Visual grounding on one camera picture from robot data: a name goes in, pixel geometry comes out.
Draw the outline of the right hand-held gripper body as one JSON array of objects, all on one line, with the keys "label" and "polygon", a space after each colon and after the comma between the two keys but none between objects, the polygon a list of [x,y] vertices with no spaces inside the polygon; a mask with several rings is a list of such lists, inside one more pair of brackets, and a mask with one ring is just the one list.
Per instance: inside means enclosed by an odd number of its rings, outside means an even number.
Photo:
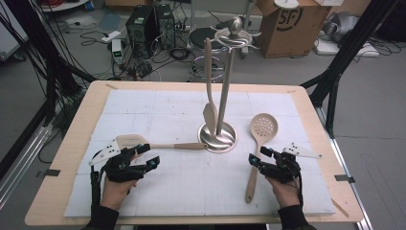
[{"label": "right hand-held gripper body", "polygon": [[281,183],[287,183],[301,175],[301,167],[296,160],[297,157],[321,158],[322,155],[291,143],[282,152],[274,150],[271,157],[275,159],[275,163],[261,161],[262,166],[259,168],[259,172]]}]

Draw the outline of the beige skimmer spoon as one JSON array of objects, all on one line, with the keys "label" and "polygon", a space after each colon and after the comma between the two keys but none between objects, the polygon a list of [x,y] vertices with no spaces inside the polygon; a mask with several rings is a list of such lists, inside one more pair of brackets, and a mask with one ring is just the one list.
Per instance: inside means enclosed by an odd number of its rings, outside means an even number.
[{"label": "beige skimmer spoon", "polygon": [[[259,157],[260,147],[271,141],[277,134],[279,125],[277,120],[268,113],[257,114],[250,123],[250,131],[257,143],[255,156]],[[248,180],[245,201],[251,203],[254,199],[258,170],[253,167]]]}]

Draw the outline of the beige slotted spatula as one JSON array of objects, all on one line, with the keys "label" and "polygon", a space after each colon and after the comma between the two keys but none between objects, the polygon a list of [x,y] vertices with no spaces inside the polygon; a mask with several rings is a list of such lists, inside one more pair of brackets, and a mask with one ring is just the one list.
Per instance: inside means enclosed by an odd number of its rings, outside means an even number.
[{"label": "beige slotted spatula", "polygon": [[116,137],[118,146],[132,148],[141,146],[144,149],[175,149],[175,150],[206,150],[207,144],[203,143],[179,143],[179,144],[152,144],[139,134],[126,134]]}]

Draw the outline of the metal utensil stand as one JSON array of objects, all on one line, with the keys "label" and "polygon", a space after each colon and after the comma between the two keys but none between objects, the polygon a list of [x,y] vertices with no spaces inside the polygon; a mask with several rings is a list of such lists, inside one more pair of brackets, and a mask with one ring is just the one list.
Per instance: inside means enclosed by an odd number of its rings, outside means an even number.
[{"label": "metal utensil stand", "polygon": [[220,103],[217,110],[217,123],[215,136],[212,137],[207,129],[206,122],[198,130],[198,141],[207,144],[207,150],[212,153],[226,153],[232,150],[237,144],[237,132],[233,126],[224,121],[228,101],[231,73],[233,70],[235,52],[245,48],[255,48],[252,45],[253,38],[259,34],[250,34],[244,29],[244,23],[237,16],[228,22],[228,25],[221,30],[216,30],[214,39],[226,50],[226,63],[224,80],[221,86]]}]

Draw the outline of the beige solid spatula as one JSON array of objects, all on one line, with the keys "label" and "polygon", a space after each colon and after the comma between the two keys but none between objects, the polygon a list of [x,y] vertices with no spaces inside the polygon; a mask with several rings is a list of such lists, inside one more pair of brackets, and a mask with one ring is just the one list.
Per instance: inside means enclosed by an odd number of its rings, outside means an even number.
[{"label": "beige solid spatula", "polygon": [[208,37],[205,39],[205,71],[208,103],[203,110],[203,116],[208,131],[211,136],[214,137],[217,123],[217,110],[212,95],[212,42]]}]

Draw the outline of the person's right hand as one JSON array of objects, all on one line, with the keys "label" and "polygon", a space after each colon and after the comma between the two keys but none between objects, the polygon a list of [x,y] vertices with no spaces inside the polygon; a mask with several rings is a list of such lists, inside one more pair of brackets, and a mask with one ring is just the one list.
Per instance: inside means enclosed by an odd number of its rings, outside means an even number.
[{"label": "person's right hand", "polygon": [[267,177],[267,180],[272,186],[272,191],[281,209],[301,204],[298,189],[293,181],[282,184],[271,177]]}]

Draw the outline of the black tape strip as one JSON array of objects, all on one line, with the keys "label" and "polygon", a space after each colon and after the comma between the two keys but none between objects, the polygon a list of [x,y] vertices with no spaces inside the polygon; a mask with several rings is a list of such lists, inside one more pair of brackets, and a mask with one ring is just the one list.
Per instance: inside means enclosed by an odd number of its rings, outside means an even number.
[{"label": "black tape strip", "polygon": [[334,175],[336,181],[347,181],[349,184],[354,183],[355,179],[352,176],[348,176],[346,174],[336,174]]},{"label": "black tape strip", "polygon": [[59,174],[60,174],[60,170],[47,169],[45,171],[39,171],[36,174],[36,177],[43,179],[46,176],[59,176]]}]

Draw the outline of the white device with green display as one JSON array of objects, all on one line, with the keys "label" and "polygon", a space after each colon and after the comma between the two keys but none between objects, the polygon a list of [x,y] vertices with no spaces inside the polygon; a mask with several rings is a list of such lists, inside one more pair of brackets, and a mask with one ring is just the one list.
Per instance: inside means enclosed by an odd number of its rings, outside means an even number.
[{"label": "white device with green display", "polygon": [[111,42],[111,52],[114,61],[118,64],[123,62],[123,46],[120,39],[113,39]]}]

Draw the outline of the cardboard box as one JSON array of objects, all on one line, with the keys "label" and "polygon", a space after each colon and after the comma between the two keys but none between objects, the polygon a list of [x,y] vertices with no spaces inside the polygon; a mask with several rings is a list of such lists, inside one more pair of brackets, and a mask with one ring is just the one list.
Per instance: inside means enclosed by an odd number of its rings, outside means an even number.
[{"label": "cardboard box", "polygon": [[306,56],[312,49],[331,7],[314,0],[297,0],[294,9],[278,7],[275,0],[256,0],[262,13],[257,46],[265,58]]}]

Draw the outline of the white power strip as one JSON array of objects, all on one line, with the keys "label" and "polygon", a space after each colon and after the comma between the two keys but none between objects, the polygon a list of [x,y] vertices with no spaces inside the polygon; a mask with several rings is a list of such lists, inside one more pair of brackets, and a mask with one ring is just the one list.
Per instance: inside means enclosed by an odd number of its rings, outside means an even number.
[{"label": "white power strip", "polygon": [[121,34],[121,32],[114,31],[114,32],[108,34],[107,36],[102,37],[101,41],[108,42],[108,41],[110,41],[111,39],[117,37],[120,34]]}]

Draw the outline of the white flat box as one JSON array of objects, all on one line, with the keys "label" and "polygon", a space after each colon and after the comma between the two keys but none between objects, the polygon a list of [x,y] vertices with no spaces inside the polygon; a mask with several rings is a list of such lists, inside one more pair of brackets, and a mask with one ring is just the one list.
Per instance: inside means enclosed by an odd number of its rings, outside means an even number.
[{"label": "white flat box", "polygon": [[[314,42],[313,50],[316,54],[321,56],[335,56],[338,51],[338,44],[333,41],[323,40],[318,38]],[[357,53],[358,57],[376,58],[379,56],[377,50],[369,43],[366,42]]]}]

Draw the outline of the slim black computer tower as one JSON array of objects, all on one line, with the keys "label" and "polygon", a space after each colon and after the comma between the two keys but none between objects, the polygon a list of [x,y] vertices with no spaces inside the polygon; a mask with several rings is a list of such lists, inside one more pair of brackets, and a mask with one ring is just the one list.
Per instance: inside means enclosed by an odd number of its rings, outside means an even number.
[{"label": "slim black computer tower", "polygon": [[164,49],[170,50],[175,47],[174,16],[169,4],[155,6],[155,13],[161,45]]}]

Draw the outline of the grey plastic device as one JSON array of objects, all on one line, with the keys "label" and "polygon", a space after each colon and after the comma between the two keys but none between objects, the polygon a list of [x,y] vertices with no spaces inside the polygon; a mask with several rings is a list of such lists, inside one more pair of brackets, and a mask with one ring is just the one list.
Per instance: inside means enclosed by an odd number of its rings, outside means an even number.
[{"label": "grey plastic device", "polygon": [[322,31],[332,41],[339,43],[355,27],[358,20],[359,18],[350,12],[334,12],[326,19]]}]

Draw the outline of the white round table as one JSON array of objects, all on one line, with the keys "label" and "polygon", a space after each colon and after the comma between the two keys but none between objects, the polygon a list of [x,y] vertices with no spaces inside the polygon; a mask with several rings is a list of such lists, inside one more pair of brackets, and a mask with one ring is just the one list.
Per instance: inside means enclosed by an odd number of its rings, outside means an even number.
[{"label": "white round table", "polygon": [[58,6],[50,7],[50,6],[42,6],[41,9],[44,12],[60,12],[60,11],[65,11],[65,10],[70,10],[79,6],[84,5],[87,3],[89,0],[78,0],[78,2],[66,2],[64,1]]}]

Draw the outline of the aluminium rail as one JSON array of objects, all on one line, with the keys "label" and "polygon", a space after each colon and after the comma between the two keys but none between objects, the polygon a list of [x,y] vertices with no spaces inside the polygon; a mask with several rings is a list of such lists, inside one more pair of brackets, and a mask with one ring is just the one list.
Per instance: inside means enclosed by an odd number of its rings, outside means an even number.
[{"label": "aluminium rail", "polygon": [[53,132],[54,126],[39,126],[29,139],[20,145],[22,150],[18,152],[16,161],[0,180],[0,210],[2,210],[12,193],[21,182],[23,176],[45,145]]},{"label": "aluminium rail", "polygon": [[346,161],[345,161],[345,159],[343,157],[343,154],[342,154],[342,152],[341,152],[341,150],[340,150],[340,148],[338,146],[338,143],[337,143],[337,141],[336,141],[336,139],[334,137],[329,136],[328,132],[327,132],[327,138],[328,138],[328,140],[330,142],[330,145],[331,145],[331,147],[332,147],[332,149],[334,151],[334,154],[335,154],[341,168],[344,171],[343,173],[338,175],[338,179],[340,181],[347,181],[350,184],[350,187],[352,189],[352,193],[354,194],[355,199],[357,201],[357,205],[358,205],[358,207],[360,208],[360,210],[362,212],[363,218],[360,221],[356,222],[355,225],[356,225],[358,230],[373,230],[370,218],[369,218],[369,216],[367,214],[367,211],[366,211],[366,209],[364,207],[362,199],[361,199],[361,197],[360,197],[360,195],[359,195],[359,193],[358,193],[358,191],[356,189],[355,179],[352,176],[352,174],[350,173],[350,170],[349,170],[349,168],[347,166],[347,163],[346,163]]}]

